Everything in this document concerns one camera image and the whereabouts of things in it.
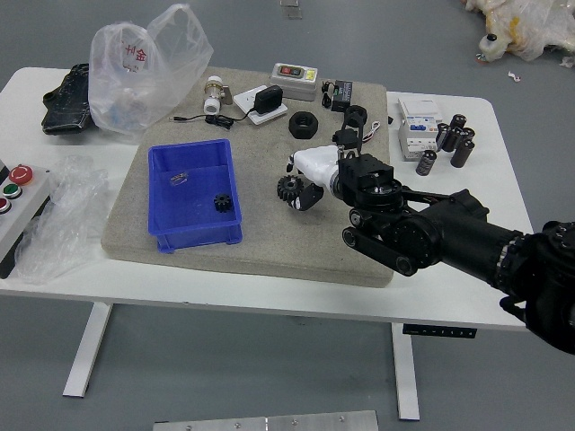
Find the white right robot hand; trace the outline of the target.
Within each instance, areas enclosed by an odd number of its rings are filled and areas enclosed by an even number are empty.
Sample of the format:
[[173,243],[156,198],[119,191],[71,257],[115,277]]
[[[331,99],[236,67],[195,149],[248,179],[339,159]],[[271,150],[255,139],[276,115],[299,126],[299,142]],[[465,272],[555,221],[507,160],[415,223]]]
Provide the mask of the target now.
[[306,211],[323,197],[325,189],[332,196],[341,197],[338,191],[338,152],[337,146],[325,145],[299,150],[289,156],[287,172],[296,168],[310,181],[296,198],[290,198],[287,201],[291,207],[298,211]]

